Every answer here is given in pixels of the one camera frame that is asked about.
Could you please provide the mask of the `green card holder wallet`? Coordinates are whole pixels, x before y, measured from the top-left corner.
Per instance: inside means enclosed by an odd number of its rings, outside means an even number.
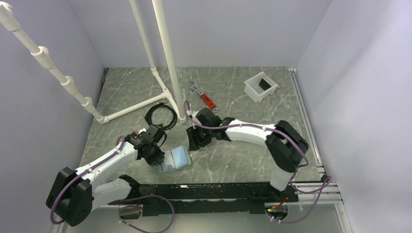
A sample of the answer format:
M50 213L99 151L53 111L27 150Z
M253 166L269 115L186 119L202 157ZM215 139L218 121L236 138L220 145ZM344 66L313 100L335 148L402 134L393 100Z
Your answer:
M158 165L159 174L172 172L192 164L188 148L184 145L168 150Z

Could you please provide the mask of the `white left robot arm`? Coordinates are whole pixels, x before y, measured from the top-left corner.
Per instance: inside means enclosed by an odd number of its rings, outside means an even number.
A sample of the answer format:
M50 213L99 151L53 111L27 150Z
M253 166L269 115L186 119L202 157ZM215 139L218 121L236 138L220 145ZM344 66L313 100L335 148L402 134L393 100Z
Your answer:
M166 138L163 129L149 126L146 130L120 136L113 149L86 165L60 170L46 200L51 223L76 226L103 205L114 201L135 203L141 194L138 181L129 175L109 182L107 178L137 160L143 159L150 166L159 165L165 153L158 142L165 142Z

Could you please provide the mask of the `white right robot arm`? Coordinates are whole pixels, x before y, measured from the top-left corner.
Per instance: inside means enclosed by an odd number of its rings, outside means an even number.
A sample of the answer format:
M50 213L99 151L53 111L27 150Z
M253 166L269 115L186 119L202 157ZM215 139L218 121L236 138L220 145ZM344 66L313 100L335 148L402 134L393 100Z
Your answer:
M212 139L242 141L265 147L276 166L268 187L268 196L280 201L286 196L287 186L299 168L307 166L307 141L294 127L281 120L277 124L261 125L244 122L233 117L219 118L210 109L186 110L185 115L192 123L187 128L189 149L199 150Z

